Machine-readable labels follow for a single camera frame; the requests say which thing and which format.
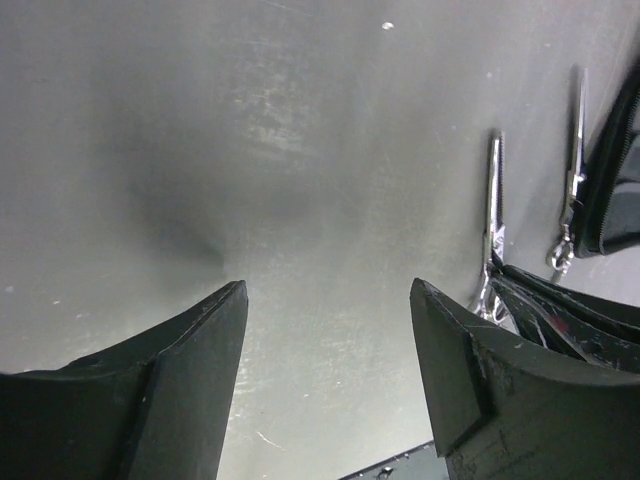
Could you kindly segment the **black zip tool case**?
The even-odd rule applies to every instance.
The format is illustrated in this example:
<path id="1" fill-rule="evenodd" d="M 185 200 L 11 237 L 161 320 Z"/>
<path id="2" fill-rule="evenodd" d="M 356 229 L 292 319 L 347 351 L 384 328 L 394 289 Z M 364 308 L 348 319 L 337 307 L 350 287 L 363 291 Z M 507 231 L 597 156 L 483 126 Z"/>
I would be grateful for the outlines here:
<path id="1" fill-rule="evenodd" d="M 587 163 L 572 229 L 575 255 L 639 244 L 639 66 L 624 80 Z"/>

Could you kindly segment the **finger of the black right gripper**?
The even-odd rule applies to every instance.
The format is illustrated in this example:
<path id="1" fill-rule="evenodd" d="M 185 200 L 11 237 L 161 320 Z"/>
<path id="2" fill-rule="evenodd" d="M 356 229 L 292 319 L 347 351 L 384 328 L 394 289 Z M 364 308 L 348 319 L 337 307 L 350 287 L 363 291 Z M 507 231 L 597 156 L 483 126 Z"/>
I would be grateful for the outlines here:
<path id="1" fill-rule="evenodd" d="M 502 276 L 535 297 L 558 304 L 584 323 L 639 343 L 639 308 L 636 306 L 570 290 L 511 265 L 502 267 Z"/>
<path id="2" fill-rule="evenodd" d="M 593 365 L 639 371 L 639 344 L 620 328 L 572 311 L 504 277 L 493 279 L 492 286 L 522 337 Z"/>

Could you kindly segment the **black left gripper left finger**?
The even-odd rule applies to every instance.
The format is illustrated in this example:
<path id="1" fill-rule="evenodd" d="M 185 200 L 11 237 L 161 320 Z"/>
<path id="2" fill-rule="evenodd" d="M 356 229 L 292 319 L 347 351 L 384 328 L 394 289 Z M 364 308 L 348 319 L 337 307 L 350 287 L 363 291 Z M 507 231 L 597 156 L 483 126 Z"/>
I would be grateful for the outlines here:
<path id="1" fill-rule="evenodd" d="M 213 479 L 248 318 L 233 281 L 57 370 L 1 378 L 5 479 Z"/>

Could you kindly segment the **silver thinning scissors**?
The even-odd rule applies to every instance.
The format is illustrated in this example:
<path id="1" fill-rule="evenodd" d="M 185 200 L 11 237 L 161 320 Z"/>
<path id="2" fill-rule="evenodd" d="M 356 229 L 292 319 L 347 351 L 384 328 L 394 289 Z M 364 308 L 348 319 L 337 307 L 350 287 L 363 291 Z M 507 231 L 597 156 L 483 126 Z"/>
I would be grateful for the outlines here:
<path id="1" fill-rule="evenodd" d="M 492 275 L 504 263 L 503 167 L 504 133 L 494 130 L 489 141 L 482 265 L 469 310 L 478 317 L 517 334 L 512 315 L 490 284 Z"/>

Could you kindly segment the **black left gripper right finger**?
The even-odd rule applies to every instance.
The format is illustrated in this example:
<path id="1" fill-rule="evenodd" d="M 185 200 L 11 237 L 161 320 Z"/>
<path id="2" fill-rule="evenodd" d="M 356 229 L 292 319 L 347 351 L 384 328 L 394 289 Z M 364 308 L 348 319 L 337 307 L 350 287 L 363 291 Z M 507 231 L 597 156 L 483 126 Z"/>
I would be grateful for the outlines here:
<path id="1" fill-rule="evenodd" d="M 415 279 L 436 451 L 454 479 L 636 479 L 639 377 L 548 350 Z"/>

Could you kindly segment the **silver straight scissors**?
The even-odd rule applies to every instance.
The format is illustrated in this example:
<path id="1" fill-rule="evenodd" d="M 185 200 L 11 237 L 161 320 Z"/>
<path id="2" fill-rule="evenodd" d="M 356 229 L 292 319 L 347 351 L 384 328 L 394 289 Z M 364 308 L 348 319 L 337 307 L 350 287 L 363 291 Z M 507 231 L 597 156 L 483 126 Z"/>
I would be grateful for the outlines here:
<path id="1" fill-rule="evenodd" d="M 581 65 L 572 67 L 572 86 L 569 117 L 569 157 L 566 162 L 564 196 L 559 216 L 559 238 L 549 250 L 547 263 L 553 269 L 551 282 L 558 284 L 568 272 L 574 259 L 572 222 L 580 201 L 581 184 L 585 181 L 584 149 L 587 103 L 587 70 Z"/>

